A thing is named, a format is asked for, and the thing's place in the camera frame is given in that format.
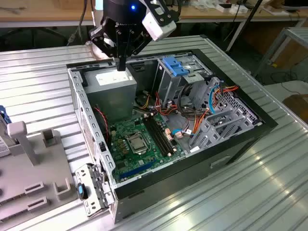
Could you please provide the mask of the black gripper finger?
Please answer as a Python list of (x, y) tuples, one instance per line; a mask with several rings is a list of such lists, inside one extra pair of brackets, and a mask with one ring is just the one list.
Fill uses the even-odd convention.
[(146, 45), (149, 44), (149, 42), (152, 40), (151, 36), (148, 32), (145, 30), (142, 31), (136, 38), (133, 38), (133, 33), (131, 33), (128, 36), (128, 41), (126, 44), (126, 47), (124, 49), (124, 53), (121, 56), (121, 71), (126, 70), (126, 61), (127, 58), (131, 55), (137, 55), (139, 54)]
[(117, 71), (121, 71), (121, 58), (118, 57), (116, 43), (104, 32), (103, 26), (96, 27), (89, 32), (90, 47), (97, 60), (112, 58)]

